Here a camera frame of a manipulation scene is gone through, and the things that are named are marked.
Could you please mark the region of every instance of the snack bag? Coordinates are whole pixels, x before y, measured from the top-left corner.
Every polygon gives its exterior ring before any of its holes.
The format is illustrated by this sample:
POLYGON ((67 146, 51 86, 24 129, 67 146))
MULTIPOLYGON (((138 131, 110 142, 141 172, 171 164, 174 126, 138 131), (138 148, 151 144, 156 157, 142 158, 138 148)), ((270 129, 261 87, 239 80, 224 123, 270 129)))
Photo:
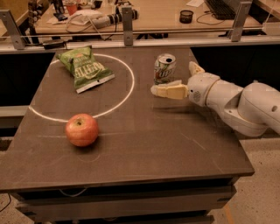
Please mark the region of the snack bag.
POLYGON ((73 75, 78 94, 115 78, 110 69, 96 61, 90 46, 63 52, 57 58, 73 75))

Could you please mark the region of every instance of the metal post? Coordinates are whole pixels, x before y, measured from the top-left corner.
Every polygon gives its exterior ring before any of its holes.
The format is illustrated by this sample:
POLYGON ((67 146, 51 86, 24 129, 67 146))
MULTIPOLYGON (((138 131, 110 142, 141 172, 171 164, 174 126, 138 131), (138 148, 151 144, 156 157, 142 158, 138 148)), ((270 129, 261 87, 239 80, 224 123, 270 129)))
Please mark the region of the metal post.
POLYGON ((126 46, 133 46, 132 9, 131 6, 122 7, 123 41, 126 46))
POLYGON ((10 35, 12 44, 15 49, 22 50, 25 49, 25 42, 22 39, 22 35, 18 29, 18 26, 14 20, 14 17, 11 15, 10 10, 0 10, 0 18, 3 21, 3 24, 6 26, 6 29, 10 35))
POLYGON ((242 30, 245 24, 245 20, 249 13, 251 2, 240 2, 238 11, 236 12, 233 30, 228 33, 228 37, 232 42, 240 41, 242 38, 242 30))

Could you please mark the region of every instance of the cup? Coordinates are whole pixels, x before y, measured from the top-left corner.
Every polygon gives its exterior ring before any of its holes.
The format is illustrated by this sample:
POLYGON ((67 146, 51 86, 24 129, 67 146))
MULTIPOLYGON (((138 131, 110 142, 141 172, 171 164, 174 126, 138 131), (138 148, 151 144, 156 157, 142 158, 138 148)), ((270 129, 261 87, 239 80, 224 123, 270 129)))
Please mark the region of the cup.
POLYGON ((180 22, 182 24, 190 24, 193 21, 193 11, 182 10, 180 12, 180 22))
POLYGON ((75 1, 65 2, 65 6, 68 10, 69 16, 72 16, 77 10, 77 3, 75 1))
POLYGON ((102 0, 95 0, 94 1, 94 8, 95 9, 99 9, 100 7, 102 7, 102 0))

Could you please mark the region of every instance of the red apple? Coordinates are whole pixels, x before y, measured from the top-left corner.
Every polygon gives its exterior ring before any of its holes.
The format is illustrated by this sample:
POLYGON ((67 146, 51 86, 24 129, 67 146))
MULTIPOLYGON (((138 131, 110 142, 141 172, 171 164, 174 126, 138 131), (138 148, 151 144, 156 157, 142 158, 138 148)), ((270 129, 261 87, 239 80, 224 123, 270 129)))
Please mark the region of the red apple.
POLYGON ((99 130, 97 121, 91 115, 78 114, 67 122, 65 132, 70 143, 84 147, 95 141, 99 130))

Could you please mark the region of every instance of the white curved line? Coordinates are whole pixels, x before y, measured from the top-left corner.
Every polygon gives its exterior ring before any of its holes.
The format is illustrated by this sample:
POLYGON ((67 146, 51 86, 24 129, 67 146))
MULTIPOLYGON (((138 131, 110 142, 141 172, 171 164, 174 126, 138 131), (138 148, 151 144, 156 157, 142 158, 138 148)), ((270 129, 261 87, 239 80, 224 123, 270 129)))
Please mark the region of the white curved line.
MULTIPOLYGON (((108 113, 114 111, 115 109, 117 109, 117 108, 119 108, 120 106, 122 106, 122 104, 123 104, 124 102, 126 102, 127 99, 129 99, 131 93, 133 92, 134 86, 135 86, 135 79, 134 79, 134 74, 133 74, 132 69, 131 69, 124 61, 122 61, 122 60, 120 60, 120 59, 118 59, 118 58, 115 58, 115 57, 113 57, 113 56, 106 55, 106 54, 95 53, 94 56, 95 56, 95 55, 96 55, 96 56, 107 57, 107 58, 111 58, 111 59, 113 59, 113 60, 119 61, 120 63, 122 63, 124 66, 126 66, 126 67, 129 69, 130 75, 131 75, 131 79, 132 79, 132 84, 131 84, 131 88, 130 88, 130 90, 129 90, 129 93, 123 98, 123 100, 120 101, 120 102, 119 102, 117 105, 115 105, 113 108, 111 108, 111 109, 109 109, 109 110, 106 110, 106 111, 104 111, 104 112, 102 112, 102 113, 100 113, 100 114, 98 114, 98 115, 93 115, 94 118, 97 118, 97 117, 100 117, 100 116, 105 116, 106 114, 108 114, 108 113)), ((50 116, 47 116, 47 115, 42 115, 42 114, 40 114, 37 110, 35 110, 32 106, 29 106, 29 109, 30 109, 34 114, 36 114, 36 115, 38 115, 38 116, 41 116, 41 117, 43 117, 43 118, 45 118, 45 119, 47 119, 47 120, 51 120, 51 121, 55 121, 55 122, 60 122, 60 123, 66 123, 66 122, 68 121, 68 120, 64 120, 64 119, 53 118, 53 117, 50 117, 50 116)))

